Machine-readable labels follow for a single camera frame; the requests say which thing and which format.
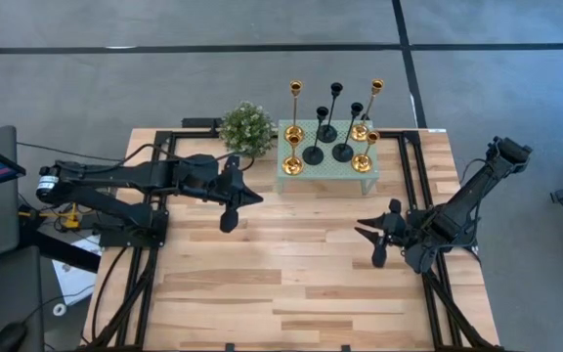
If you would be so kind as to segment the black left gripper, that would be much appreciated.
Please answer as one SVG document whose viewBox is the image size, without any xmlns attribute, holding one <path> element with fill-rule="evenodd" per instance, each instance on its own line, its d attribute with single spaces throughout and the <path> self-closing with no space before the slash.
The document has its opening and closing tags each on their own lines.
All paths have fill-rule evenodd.
<svg viewBox="0 0 563 352">
<path fill-rule="evenodd" d="M 263 199 L 239 178 L 239 157 L 230 155 L 219 170 L 219 161 L 210 154 L 182 158 L 189 174 L 180 180 L 180 193 L 192 198 L 212 200 L 225 206 L 220 230 L 230 233 L 238 225 L 238 207 L 260 203 Z"/>
</svg>

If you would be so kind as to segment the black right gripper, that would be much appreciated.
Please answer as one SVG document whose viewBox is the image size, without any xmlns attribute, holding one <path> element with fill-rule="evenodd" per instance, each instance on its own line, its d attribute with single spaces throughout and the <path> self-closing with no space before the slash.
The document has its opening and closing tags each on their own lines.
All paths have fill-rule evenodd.
<svg viewBox="0 0 563 352">
<path fill-rule="evenodd" d="M 388 212 L 375 218 L 358 220 L 359 224 L 378 230 L 368 234 L 368 239 L 373 244 L 371 264 L 375 268 L 383 268 L 387 259 L 386 247 L 397 246 L 403 250 L 405 261 L 411 268 L 427 268 L 428 246 L 423 241 L 420 230 L 403 218 L 399 200 L 391 199 L 388 209 Z"/>
</svg>

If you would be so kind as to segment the gold candlestick holder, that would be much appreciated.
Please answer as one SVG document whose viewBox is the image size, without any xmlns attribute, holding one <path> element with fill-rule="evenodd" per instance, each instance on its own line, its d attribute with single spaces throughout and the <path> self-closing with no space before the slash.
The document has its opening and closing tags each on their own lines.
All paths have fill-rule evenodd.
<svg viewBox="0 0 563 352">
<path fill-rule="evenodd" d="M 302 142 L 303 137 L 301 134 L 292 133 L 286 135 L 284 139 L 289 146 L 289 152 L 281 162 L 281 169 L 287 175 L 298 175 L 303 170 L 303 162 L 296 156 L 296 148 Z"/>
<path fill-rule="evenodd" d="M 356 154 L 351 160 L 352 168 L 359 173 L 367 173 L 372 170 L 372 159 L 368 155 L 370 148 L 380 139 L 379 133 L 371 131 L 367 134 L 367 147 L 362 154 Z"/>
<path fill-rule="evenodd" d="M 372 108 L 375 97 L 382 91 L 384 87 L 384 80 L 375 78 L 371 81 L 371 94 L 368 100 L 368 106 L 363 113 L 360 122 L 355 124 L 351 130 L 351 138 L 356 142 L 362 142 L 367 139 L 368 135 L 368 116 Z"/>
<path fill-rule="evenodd" d="M 292 121 L 291 124 L 285 129 L 284 137 L 289 139 L 291 135 L 296 135 L 299 139 L 302 139 L 304 136 L 303 129 L 297 125 L 297 108 L 298 108 L 298 97 L 301 93 L 303 88 L 303 83 L 300 80 L 292 80 L 289 83 L 289 90 L 290 94 L 293 98 L 293 106 L 292 106 Z"/>
</svg>

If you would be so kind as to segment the black candlestick holder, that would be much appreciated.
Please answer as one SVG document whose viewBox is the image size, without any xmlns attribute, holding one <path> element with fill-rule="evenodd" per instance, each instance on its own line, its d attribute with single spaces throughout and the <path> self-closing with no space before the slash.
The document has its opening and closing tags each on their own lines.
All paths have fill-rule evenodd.
<svg viewBox="0 0 563 352">
<path fill-rule="evenodd" d="M 323 143 L 331 143 L 337 137 L 337 131 L 331 125 L 331 119 L 333 116 L 336 100 L 340 96 L 342 90 L 343 90 L 343 85 L 340 82 L 333 82 L 330 85 L 331 105 L 329 108 L 327 121 L 319 128 L 318 131 L 318 139 Z"/>
<path fill-rule="evenodd" d="M 338 162 L 348 162 L 353 157 L 353 149 L 349 146 L 349 139 L 355 120 L 363 111 L 363 109 L 364 106 L 359 102 L 354 102 L 351 105 L 351 122 L 349 124 L 345 139 L 342 143 L 336 144 L 332 149 L 332 156 Z"/>
<path fill-rule="evenodd" d="M 322 150 L 318 147 L 318 142 L 320 141 L 319 131 L 329 113 L 329 109 L 327 107 L 318 107 L 316 113 L 318 126 L 315 133 L 315 141 L 312 146 L 307 147 L 302 153 L 303 160 L 309 165 L 318 165 L 324 158 Z"/>
</svg>

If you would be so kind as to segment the green plant in black pot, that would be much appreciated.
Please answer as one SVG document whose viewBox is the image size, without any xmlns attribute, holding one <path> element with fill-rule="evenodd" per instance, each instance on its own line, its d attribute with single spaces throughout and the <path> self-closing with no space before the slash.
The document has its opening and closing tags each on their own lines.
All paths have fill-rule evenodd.
<svg viewBox="0 0 563 352">
<path fill-rule="evenodd" d="M 242 101 L 222 117 L 219 136 L 228 151 L 260 157 L 272 148 L 273 127 L 262 106 Z"/>
</svg>

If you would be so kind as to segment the green table in background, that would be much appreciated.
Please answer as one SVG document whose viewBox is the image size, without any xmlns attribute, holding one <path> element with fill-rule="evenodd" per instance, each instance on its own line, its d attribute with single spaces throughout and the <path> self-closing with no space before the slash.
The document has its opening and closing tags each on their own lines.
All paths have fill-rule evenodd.
<svg viewBox="0 0 563 352">
<path fill-rule="evenodd" d="M 303 152 L 308 147 L 313 147 L 317 139 L 318 121 L 298 120 L 297 126 L 303 129 L 304 135 L 302 140 L 295 148 L 295 156 L 301 161 L 303 168 L 297 175 L 290 175 L 283 170 L 283 163 L 292 156 L 292 146 L 285 138 L 285 130 L 292 123 L 291 119 L 280 120 L 278 138 L 278 161 L 277 161 L 277 189 L 282 193 L 284 187 L 289 185 L 291 181 L 359 181 L 362 186 L 362 194 L 366 195 L 376 184 L 380 177 L 378 170 L 379 162 L 377 160 L 376 146 L 368 151 L 368 157 L 371 160 L 370 170 L 367 172 L 358 172 L 352 166 L 352 162 L 339 162 L 332 156 L 333 147 L 345 141 L 348 131 L 349 122 L 346 120 L 333 120 L 331 125 L 337 130 L 336 139 L 329 144 L 318 142 L 317 146 L 322 150 L 324 159 L 318 165 L 309 165 L 303 160 Z"/>
</svg>

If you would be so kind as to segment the yellow clamp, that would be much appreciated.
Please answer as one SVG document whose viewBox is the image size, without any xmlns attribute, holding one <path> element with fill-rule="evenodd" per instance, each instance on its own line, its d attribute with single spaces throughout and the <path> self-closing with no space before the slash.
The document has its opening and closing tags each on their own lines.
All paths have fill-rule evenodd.
<svg viewBox="0 0 563 352">
<path fill-rule="evenodd" d="M 70 204 L 64 209 L 54 206 L 34 208 L 22 204 L 19 206 L 18 216 L 23 226 L 32 228 L 53 226 L 60 232 L 78 229 L 81 221 L 81 213 L 77 211 L 75 204 Z"/>
</svg>

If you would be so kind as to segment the white paper sheet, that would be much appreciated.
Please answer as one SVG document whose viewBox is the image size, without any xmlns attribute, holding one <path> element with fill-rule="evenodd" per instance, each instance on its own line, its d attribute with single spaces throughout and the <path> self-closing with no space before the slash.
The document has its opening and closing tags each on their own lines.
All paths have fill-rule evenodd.
<svg viewBox="0 0 563 352">
<path fill-rule="evenodd" d="M 99 241 L 99 236 L 90 236 L 73 242 L 72 245 L 101 256 L 102 250 Z M 95 273 L 72 267 L 58 260 L 53 260 L 52 264 L 66 306 L 72 306 L 93 293 L 96 280 Z"/>
</svg>

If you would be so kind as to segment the black computer mouse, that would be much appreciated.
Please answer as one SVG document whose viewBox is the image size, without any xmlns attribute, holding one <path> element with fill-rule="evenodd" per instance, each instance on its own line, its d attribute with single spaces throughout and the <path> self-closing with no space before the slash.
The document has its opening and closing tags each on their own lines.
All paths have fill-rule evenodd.
<svg viewBox="0 0 563 352">
<path fill-rule="evenodd" d="M 0 330 L 0 352 L 18 352 L 27 334 L 23 322 L 13 322 Z"/>
</svg>

